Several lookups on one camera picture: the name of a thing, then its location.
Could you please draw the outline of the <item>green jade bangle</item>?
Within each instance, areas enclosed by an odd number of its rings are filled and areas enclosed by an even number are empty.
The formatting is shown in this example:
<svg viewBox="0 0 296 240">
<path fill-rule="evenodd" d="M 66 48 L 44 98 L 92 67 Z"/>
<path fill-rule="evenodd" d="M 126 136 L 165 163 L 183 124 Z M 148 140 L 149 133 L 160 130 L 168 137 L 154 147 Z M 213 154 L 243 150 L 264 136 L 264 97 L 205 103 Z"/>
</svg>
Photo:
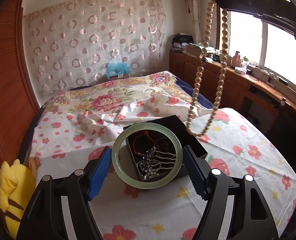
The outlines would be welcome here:
<svg viewBox="0 0 296 240">
<path fill-rule="evenodd" d="M 149 132 L 157 132 L 170 141 L 174 151 L 160 150 L 156 140 Z M 120 148 L 125 141 L 133 141 L 132 154 L 138 179 L 130 177 L 119 161 Z M 134 124 L 123 128 L 113 145 L 112 164 L 116 174 L 126 184 L 137 189 L 152 190 L 162 187 L 176 179 L 183 164 L 183 149 L 179 139 L 168 128 L 153 122 Z"/>
</svg>

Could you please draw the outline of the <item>black jewelry box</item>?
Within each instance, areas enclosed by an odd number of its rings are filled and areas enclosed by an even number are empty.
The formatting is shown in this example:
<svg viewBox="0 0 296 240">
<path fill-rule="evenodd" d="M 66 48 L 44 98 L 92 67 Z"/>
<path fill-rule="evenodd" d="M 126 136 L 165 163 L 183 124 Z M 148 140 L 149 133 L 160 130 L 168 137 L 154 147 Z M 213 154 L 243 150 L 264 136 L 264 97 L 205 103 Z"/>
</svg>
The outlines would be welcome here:
<svg viewBox="0 0 296 240">
<path fill-rule="evenodd" d="M 182 149 L 184 150 L 185 147 L 187 146 L 192 152 L 194 152 L 194 154 L 198 159 L 205 159 L 206 156 L 208 155 L 207 151 L 201 145 L 201 143 L 186 131 L 185 124 L 179 119 L 178 116 L 171 115 L 171 116 L 151 120 L 150 122 L 160 124 L 168 128 L 170 131 L 172 131 L 175 134 L 175 136 L 179 139 Z M 151 138 L 153 138 L 153 140 L 157 141 L 157 144 L 159 145 L 161 151 L 164 151 L 164 152 L 174 151 L 172 145 L 170 144 L 170 141 L 166 138 L 163 138 L 162 134 L 150 131 L 149 135 L 151 136 Z M 123 142 L 120 148 L 119 161 L 123 170 L 130 177 L 137 180 L 138 179 L 137 170 L 134 166 L 133 154 L 132 154 L 133 140 L 131 138 L 128 138 L 128 140 L 129 141 Z M 187 174 L 188 174 L 187 168 L 185 167 L 184 164 L 182 164 L 181 170 L 176 179 L 186 176 Z"/>
</svg>

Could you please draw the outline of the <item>window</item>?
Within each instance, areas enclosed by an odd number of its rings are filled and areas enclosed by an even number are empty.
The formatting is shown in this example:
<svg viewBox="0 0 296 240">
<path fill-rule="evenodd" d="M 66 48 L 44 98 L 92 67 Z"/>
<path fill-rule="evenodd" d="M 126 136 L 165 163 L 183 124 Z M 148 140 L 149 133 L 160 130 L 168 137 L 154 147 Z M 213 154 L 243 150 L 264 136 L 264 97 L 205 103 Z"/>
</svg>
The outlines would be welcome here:
<svg viewBox="0 0 296 240">
<path fill-rule="evenodd" d="M 296 90 L 296 40 L 282 29 L 241 12 L 228 13 L 229 55 L 238 51 L 256 67 L 280 76 Z"/>
</svg>

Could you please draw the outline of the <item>yellow plush toy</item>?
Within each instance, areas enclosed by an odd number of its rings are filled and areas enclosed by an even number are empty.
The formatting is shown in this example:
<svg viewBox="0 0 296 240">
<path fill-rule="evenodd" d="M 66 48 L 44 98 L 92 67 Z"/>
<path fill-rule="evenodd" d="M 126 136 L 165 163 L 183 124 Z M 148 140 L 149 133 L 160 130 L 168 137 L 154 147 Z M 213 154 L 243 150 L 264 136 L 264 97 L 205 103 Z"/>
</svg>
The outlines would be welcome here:
<svg viewBox="0 0 296 240">
<path fill-rule="evenodd" d="M 0 168 L 0 210 L 3 225 L 12 239 L 15 239 L 25 208 L 35 189 L 32 171 L 15 159 L 12 165 L 6 161 Z"/>
</svg>

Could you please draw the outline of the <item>pink bottle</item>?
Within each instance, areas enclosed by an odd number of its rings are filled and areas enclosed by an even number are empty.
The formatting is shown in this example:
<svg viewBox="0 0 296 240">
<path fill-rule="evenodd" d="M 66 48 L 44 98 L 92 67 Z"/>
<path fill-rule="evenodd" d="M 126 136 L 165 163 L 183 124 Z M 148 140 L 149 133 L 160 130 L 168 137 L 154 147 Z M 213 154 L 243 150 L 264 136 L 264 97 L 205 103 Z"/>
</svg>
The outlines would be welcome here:
<svg viewBox="0 0 296 240">
<path fill-rule="evenodd" d="M 235 55 L 232 58 L 232 62 L 231 62 L 231 66 L 232 67 L 241 67 L 242 66 L 242 61 L 241 61 L 241 57 L 240 57 L 240 52 L 236 51 Z"/>
</svg>

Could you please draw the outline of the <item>strawberry print white cloth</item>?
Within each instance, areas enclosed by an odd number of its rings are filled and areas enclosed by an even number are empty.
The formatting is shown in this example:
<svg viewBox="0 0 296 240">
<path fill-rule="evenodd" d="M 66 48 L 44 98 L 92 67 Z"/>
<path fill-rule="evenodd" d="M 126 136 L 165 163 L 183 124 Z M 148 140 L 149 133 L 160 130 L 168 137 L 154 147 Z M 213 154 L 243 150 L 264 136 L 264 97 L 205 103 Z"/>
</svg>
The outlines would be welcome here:
<svg viewBox="0 0 296 240">
<path fill-rule="evenodd" d="M 124 128 L 175 116 L 173 133 L 185 132 L 189 104 L 163 94 L 140 96 L 120 113 L 47 111 L 34 130 L 29 167 L 37 180 L 61 178 L 97 159 Z M 208 132 L 194 138 L 195 153 L 227 176 L 252 176 L 279 233 L 296 207 L 296 174 L 277 148 L 246 118 L 230 108 L 217 112 Z M 163 133 L 138 131 L 123 141 L 119 162 L 134 179 L 159 179 L 175 164 L 173 143 Z M 125 183 L 109 168 L 100 193 L 89 204 L 104 239 L 192 239 L 205 211 L 188 176 L 152 190 Z"/>
</svg>

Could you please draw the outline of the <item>beige side curtain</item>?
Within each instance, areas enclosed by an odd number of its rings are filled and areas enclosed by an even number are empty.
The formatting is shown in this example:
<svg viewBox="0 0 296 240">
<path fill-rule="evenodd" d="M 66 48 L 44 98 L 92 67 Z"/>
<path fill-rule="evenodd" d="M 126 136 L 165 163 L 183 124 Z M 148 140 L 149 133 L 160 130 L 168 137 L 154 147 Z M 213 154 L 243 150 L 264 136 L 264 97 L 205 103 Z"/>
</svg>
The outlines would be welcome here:
<svg viewBox="0 0 296 240">
<path fill-rule="evenodd" d="M 201 28 L 200 28 L 200 10 L 201 0 L 188 0 L 188 6 L 191 14 L 192 33 L 195 43 L 202 41 Z"/>
</svg>

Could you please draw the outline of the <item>wooden side cabinet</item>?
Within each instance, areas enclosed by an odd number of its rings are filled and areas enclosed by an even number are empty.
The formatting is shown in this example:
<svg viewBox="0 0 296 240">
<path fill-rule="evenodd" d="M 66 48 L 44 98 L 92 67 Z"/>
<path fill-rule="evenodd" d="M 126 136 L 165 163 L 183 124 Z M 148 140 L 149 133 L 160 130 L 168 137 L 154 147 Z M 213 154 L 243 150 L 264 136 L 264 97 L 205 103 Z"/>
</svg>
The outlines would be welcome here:
<svg viewBox="0 0 296 240">
<path fill-rule="evenodd" d="M 193 86 L 200 59 L 170 51 L 169 69 L 181 80 Z M 200 93 L 214 102 L 220 64 L 206 62 Z M 296 104 L 281 92 L 251 75 L 241 75 L 227 67 L 220 107 L 236 110 L 262 133 L 296 128 Z"/>
</svg>

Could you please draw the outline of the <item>floral quilt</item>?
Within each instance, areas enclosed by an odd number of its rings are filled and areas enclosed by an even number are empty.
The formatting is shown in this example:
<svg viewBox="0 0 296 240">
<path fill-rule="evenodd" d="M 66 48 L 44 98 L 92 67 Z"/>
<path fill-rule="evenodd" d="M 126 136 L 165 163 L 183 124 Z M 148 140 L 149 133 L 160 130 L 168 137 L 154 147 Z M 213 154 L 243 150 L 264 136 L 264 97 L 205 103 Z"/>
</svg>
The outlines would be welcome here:
<svg viewBox="0 0 296 240">
<path fill-rule="evenodd" d="M 179 87 L 179 79 L 168 71 L 147 76 L 130 77 L 107 81 L 79 90 L 60 92 L 45 104 L 48 112 L 86 112 L 119 113 L 124 106 L 137 102 L 144 105 L 144 100 L 157 105 L 161 102 L 157 95 L 166 96 L 168 105 L 179 101 L 189 104 L 191 96 Z"/>
</svg>

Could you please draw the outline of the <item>cardboard box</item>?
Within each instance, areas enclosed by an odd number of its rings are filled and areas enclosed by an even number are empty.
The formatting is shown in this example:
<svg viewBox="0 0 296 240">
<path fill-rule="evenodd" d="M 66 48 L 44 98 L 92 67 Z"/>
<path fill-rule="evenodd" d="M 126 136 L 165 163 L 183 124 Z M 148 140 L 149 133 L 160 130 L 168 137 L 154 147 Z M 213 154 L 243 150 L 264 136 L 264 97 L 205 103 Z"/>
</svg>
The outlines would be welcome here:
<svg viewBox="0 0 296 240">
<path fill-rule="evenodd" d="M 128 73 L 121 73 L 121 74 L 117 74 L 115 76 L 109 77 L 109 80 L 114 81 L 114 80 L 121 80 L 121 79 L 127 79 L 127 78 L 129 78 Z"/>
</svg>

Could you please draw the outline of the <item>blue plastic bag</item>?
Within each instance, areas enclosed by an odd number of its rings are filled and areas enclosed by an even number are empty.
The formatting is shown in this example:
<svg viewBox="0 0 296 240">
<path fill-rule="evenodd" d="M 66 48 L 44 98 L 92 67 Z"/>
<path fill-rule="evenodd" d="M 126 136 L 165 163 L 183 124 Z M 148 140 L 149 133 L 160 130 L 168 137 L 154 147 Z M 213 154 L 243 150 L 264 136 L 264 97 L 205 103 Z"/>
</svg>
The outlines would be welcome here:
<svg viewBox="0 0 296 240">
<path fill-rule="evenodd" d="M 126 62 L 108 62 L 105 75 L 108 80 L 114 76 L 129 74 L 129 65 Z"/>
</svg>

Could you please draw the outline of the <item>pink circle pattern curtain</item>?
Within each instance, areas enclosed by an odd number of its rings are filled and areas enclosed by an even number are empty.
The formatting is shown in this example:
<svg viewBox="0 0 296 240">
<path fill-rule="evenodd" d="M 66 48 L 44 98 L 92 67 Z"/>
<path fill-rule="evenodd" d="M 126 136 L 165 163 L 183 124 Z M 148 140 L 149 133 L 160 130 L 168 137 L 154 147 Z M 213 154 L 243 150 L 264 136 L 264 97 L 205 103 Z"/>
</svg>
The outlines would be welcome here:
<svg viewBox="0 0 296 240">
<path fill-rule="evenodd" d="M 160 66 L 166 15 L 161 0 L 71 0 L 24 16 L 24 45 L 38 91 L 97 83 L 109 64 L 132 76 Z"/>
</svg>

